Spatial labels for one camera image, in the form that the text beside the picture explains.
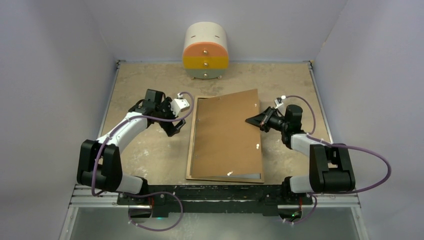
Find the black wooden picture frame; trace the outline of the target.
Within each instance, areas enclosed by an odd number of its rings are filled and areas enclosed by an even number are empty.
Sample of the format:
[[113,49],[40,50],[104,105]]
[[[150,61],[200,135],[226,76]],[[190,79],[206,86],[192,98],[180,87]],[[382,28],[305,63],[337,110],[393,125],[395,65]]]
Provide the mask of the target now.
[[194,103],[191,105],[193,107],[192,111],[192,122],[190,130],[190,140],[188,147],[188,158],[186,166],[186,176],[185,179],[188,181],[210,181],[210,182],[223,182],[223,183],[248,183],[248,184],[263,184],[265,181],[261,178],[242,178],[242,177],[224,177],[224,176],[206,176],[206,177],[193,177],[192,172],[192,163],[194,160],[194,144],[195,144],[195,132],[196,132],[196,123],[197,123],[197,111],[198,111],[198,102],[202,99],[213,98],[214,96],[201,96],[197,95],[194,97]]

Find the brown hardboard backing board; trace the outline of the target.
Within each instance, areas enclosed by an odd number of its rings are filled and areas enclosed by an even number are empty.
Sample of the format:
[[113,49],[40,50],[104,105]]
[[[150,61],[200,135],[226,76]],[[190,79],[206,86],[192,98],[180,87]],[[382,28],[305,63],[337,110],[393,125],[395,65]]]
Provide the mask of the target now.
[[264,180],[261,131],[245,122],[259,113],[257,89],[200,99],[191,175],[199,178],[260,173]]

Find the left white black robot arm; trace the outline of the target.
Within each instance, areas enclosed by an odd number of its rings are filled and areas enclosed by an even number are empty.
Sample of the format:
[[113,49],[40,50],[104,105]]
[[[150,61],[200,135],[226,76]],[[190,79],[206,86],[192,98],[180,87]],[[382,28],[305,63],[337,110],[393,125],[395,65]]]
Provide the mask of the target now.
[[162,91],[147,89],[145,97],[130,107],[109,132],[81,144],[77,183],[90,187],[94,197],[104,192],[122,193],[138,205],[146,203],[151,196],[148,181],[124,173],[121,154],[153,124],[159,124],[168,137],[178,134],[194,110],[193,103],[194,97],[187,91],[171,98]]

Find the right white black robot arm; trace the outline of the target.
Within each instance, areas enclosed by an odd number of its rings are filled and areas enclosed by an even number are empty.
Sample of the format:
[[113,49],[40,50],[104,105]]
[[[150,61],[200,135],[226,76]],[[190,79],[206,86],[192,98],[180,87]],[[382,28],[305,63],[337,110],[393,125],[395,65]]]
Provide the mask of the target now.
[[286,177],[280,196],[288,204],[294,203],[301,194],[345,193],[353,191],[356,179],[348,150],[331,146],[308,137],[302,130],[303,109],[294,104],[286,107],[285,114],[279,115],[274,107],[249,117],[246,123],[267,133],[274,129],[281,134],[282,143],[290,150],[299,152],[309,159],[308,174]]

